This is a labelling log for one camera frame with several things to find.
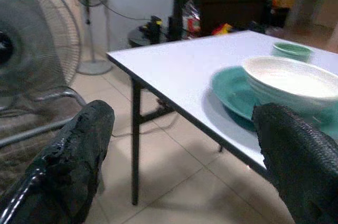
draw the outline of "metal fan stand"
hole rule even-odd
[[[90,39],[91,60],[80,62],[79,67],[78,67],[78,73],[86,74],[86,75],[100,75],[100,74],[104,74],[106,72],[109,72],[112,69],[112,65],[108,61],[97,60],[95,58],[94,41],[93,41],[91,21],[90,21],[90,6],[88,6],[89,0],[86,0],[86,2],[87,2],[86,3],[87,4],[87,6],[86,6],[86,14],[87,14],[86,24],[88,26],[89,39]]]

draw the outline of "green cup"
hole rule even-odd
[[[272,55],[288,59],[295,59],[302,62],[308,62],[313,53],[307,47],[291,43],[275,43]]]

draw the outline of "black metal table frame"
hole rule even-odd
[[[139,191],[139,131],[140,125],[146,123],[152,119],[159,118],[161,116],[167,115],[173,111],[178,112],[184,118],[186,118],[189,122],[195,125],[198,129],[203,131],[209,137],[211,137],[214,141],[220,144],[220,151],[224,147],[230,153],[235,155],[238,159],[242,160],[244,163],[249,165],[254,171],[260,174],[263,178],[268,180],[267,170],[255,162],[253,159],[244,154],[241,150],[237,149],[233,145],[231,145],[228,141],[226,141],[223,137],[215,133],[212,129],[205,126],[202,122],[184,110],[182,107],[177,105],[175,102],[171,101],[164,94],[158,91],[156,88],[152,87],[138,75],[134,74],[128,68],[126,68],[119,61],[115,60],[111,56],[107,55],[108,59],[121,68],[125,73],[127,73],[132,79],[132,93],[133,93],[133,108],[132,108],[132,204],[138,204],[138,191]],[[159,99],[163,100],[170,107],[166,107],[163,109],[158,109],[154,112],[141,115],[140,113],[140,104],[141,104],[141,90],[143,88],[148,89],[150,92],[155,94]]]

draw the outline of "metal fan base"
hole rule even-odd
[[[105,60],[80,62],[78,73],[86,75],[100,75],[109,72],[112,69],[110,62]]]

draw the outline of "dark wooden cabinet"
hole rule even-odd
[[[182,8],[188,0],[174,0],[174,18],[182,26]],[[209,35],[221,24],[246,29],[251,21],[258,23],[266,0],[193,0],[201,12],[202,35]]]

